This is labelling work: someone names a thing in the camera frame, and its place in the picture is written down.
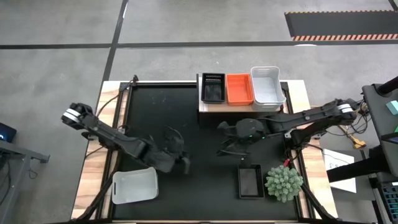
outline black mat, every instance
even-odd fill
[[[134,91],[127,135],[151,135],[163,146],[162,131],[169,125],[181,132],[191,154],[188,175],[182,169],[158,172],[159,196],[145,202],[114,206],[115,220],[296,220],[294,202],[282,203],[267,195],[262,199],[238,199],[236,157],[216,157],[223,136],[197,125],[196,88],[138,88]],[[250,149],[253,163],[263,175],[282,164],[282,136],[265,139]],[[124,157],[121,170],[143,169]]]
[[[338,40],[396,39],[394,34],[398,34],[398,13],[394,11],[286,12],[285,17],[294,40],[311,40],[312,36],[326,40],[328,35],[328,40],[333,35],[333,40],[338,35]]]

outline computer desk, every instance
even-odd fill
[[[307,91],[305,89],[304,81],[303,80],[284,80],[284,81],[287,82],[289,86],[290,100],[293,112],[296,113],[310,109],[310,103],[308,101],[308,96],[307,96]],[[110,100],[112,97],[115,97],[118,94],[121,82],[125,81],[107,81],[103,83],[101,93],[99,96],[98,108],[102,107],[108,100]],[[118,126],[122,125],[124,112],[126,110],[126,102],[127,102],[126,91],[123,94],[121,102],[122,103],[121,103],[121,109],[119,111]],[[220,109],[220,108],[217,109],[217,107],[220,106],[210,106],[204,108],[204,105],[201,104],[199,105],[200,110],[214,111]],[[111,103],[107,105],[107,107],[104,108],[104,110],[99,116],[100,120],[112,126],[115,110],[116,110],[116,99],[113,100]],[[311,144],[319,145],[319,141],[311,140]],[[97,141],[90,141],[88,143],[86,153],[88,154],[99,147],[100,145]],[[107,149],[101,149],[98,152],[92,154],[89,158],[87,158],[84,161],[71,218],[79,217],[85,211],[87,206],[89,206],[89,204],[93,201],[96,194],[100,191],[101,182],[104,174],[104,167],[106,163],[106,153]],[[318,201],[325,207],[328,213],[330,213],[334,217],[337,217],[337,211],[333,200],[331,188],[329,185],[328,176],[326,174],[325,165],[323,163],[321,151],[313,147],[306,147],[302,151],[302,154],[305,163],[305,170],[307,173],[308,183],[311,191],[314,193]],[[116,160],[111,161],[111,167],[114,167],[115,162]],[[295,166],[298,167],[299,165],[297,160],[295,160],[294,162]],[[103,209],[101,211],[101,217],[103,218],[106,218],[108,216],[110,195],[111,192],[109,190],[106,194],[103,204]],[[300,192],[300,203],[303,211],[303,217],[308,217],[307,203],[302,192]]]

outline white plastic basket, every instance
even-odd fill
[[[157,197],[157,174],[153,167],[130,172],[115,172],[112,184],[112,202],[140,202]]]
[[[252,67],[250,76],[254,96],[252,107],[255,111],[276,111],[285,103],[278,67]]]

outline green plant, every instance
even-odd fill
[[[272,168],[266,179],[268,194],[275,195],[277,200],[282,202],[293,200],[303,184],[303,177],[299,176],[297,170],[284,166]]]

